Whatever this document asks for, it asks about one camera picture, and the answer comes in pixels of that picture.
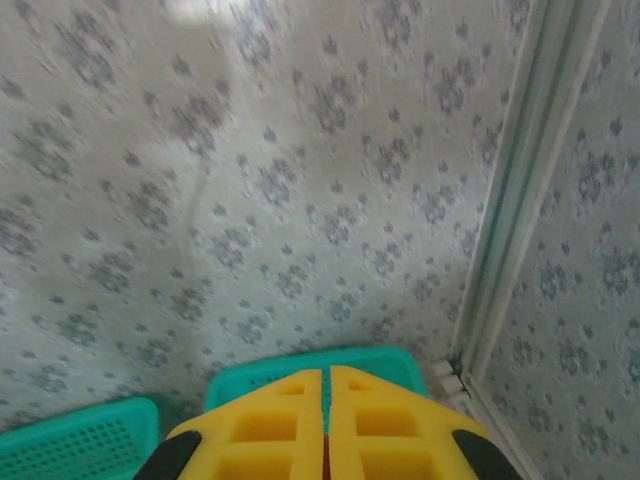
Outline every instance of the floral pattern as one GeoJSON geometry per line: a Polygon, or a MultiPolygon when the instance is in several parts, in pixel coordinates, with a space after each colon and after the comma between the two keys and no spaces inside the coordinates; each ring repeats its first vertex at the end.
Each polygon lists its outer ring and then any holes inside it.
{"type": "Polygon", "coordinates": [[[614,2],[485,378],[548,479],[637,477],[639,29],[614,2]]]}
{"type": "Polygon", "coordinates": [[[175,424],[273,355],[443,359],[529,10],[1,2],[0,430],[135,394],[175,424]]]}

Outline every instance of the yellow object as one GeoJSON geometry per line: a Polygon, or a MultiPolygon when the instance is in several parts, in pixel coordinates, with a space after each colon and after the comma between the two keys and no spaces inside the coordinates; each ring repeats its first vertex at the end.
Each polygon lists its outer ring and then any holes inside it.
{"type": "Polygon", "coordinates": [[[331,368],[329,458],[335,480],[476,480],[452,437],[465,415],[351,367],[331,368]]]}
{"type": "Polygon", "coordinates": [[[182,423],[202,441],[179,480],[321,480],[322,372],[305,370],[182,423]]]}

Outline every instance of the teal basket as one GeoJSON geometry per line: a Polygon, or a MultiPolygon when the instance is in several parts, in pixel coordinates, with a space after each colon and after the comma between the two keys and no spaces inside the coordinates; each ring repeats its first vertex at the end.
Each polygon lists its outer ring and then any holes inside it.
{"type": "Polygon", "coordinates": [[[0,435],[0,478],[131,480],[158,443],[150,400],[98,405],[0,435]]]}
{"type": "Polygon", "coordinates": [[[264,385],[300,370],[322,370],[322,412],[324,431],[329,427],[331,407],[331,365],[346,365],[395,383],[412,392],[429,396],[422,373],[413,357],[400,348],[346,348],[326,352],[269,358],[256,363],[227,368],[213,378],[205,411],[235,400],[264,385]]]}

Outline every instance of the teal plastic basket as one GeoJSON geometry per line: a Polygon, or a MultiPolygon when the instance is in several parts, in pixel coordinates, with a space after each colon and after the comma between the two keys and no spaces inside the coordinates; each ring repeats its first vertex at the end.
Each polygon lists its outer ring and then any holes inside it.
{"type": "Polygon", "coordinates": [[[158,443],[150,400],[98,405],[0,435],[0,478],[131,480],[158,443]]]}
{"type": "Polygon", "coordinates": [[[227,368],[213,378],[205,401],[205,411],[235,400],[264,385],[300,370],[322,370],[322,411],[324,430],[329,427],[331,407],[331,365],[346,365],[371,373],[412,392],[429,396],[422,373],[413,357],[400,348],[346,348],[326,352],[269,358],[256,363],[227,368]]]}

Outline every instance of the mesh basket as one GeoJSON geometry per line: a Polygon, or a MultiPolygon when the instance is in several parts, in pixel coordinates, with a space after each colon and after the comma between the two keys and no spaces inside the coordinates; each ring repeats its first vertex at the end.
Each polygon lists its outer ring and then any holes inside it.
{"type": "Polygon", "coordinates": [[[158,442],[153,402],[89,407],[0,435],[0,478],[131,480],[158,442]]]}

